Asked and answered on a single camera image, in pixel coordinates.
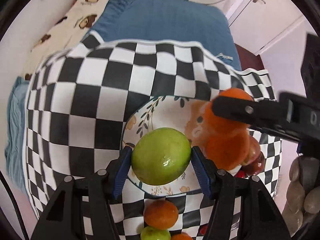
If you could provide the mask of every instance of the white door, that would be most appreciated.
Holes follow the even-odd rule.
[[[291,0],[251,0],[230,30],[236,44],[255,54],[301,15]]]

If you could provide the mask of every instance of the floral plate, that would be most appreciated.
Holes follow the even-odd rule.
[[[207,104],[207,101],[174,96],[160,96],[151,99],[126,123],[122,134],[122,147],[134,148],[146,133],[160,127],[170,127],[184,133],[191,145],[199,146],[205,155],[204,146],[209,133],[203,122],[203,114]],[[234,176],[240,167],[229,172]],[[156,196],[176,195],[200,189],[191,162],[179,178],[166,185],[145,184],[135,176],[132,168],[129,170],[128,178],[138,188]]]

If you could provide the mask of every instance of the checkered tablecloth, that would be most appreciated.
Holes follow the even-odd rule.
[[[173,95],[210,100],[239,87],[255,100],[275,100],[266,70],[242,72],[225,65],[198,42],[121,40],[104,43],[95,32],[74,49],[48,57],[32,75],[26,100],[23,168],[31,205],[39,217],[66,175],[87,177],[119,156],[128,118],[150,98]],[[273,196],[281,164],[281,140],[251,131],[266,157],[259,174]],[[140,239],[145,204],[155,197],[126,180],[111,203],[121,240]],[[172,233],[200,240],[213,203],[201,192],[167,196],[179,210]],[[84,225],[92,238],[84,198]],[[236,237],[236,199],[231,238]]]

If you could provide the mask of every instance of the blue bed sheet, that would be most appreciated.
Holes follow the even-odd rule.
[[[109,0],[93,25],[104,41],[118,39],[199,41],[214,56],[241,70],[228,21],[216,7],[187,0]]]
[[[8,144],[4,149],[6,169],[9,178],[24,192],[26,192],[22,169],[22,143],[25,124],[24,101],[29,81],[17,77],[8,99],[7,122]]]

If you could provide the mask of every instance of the blue gripper pad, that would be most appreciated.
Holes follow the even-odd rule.
[[[122,189],[131,166],[131,155],[132,149],[126,146],[121,151],[120,156],[118,158],[121,164],[114,180],[114,187],[112,190],[112,196],[114,197],[114,199],[117,199],[118,196],[122,193]]]
[[[207,172],[205,171],[205,168],[202,164],[201,159],[204,159],[204,156],[201,150],[199,149],[199,147],[193,147],[191,149],[191,163],[192,163],[193,169],[195,170],[202,193],[206,195],[208,198],[211,198],[212,196],[211,181]]]

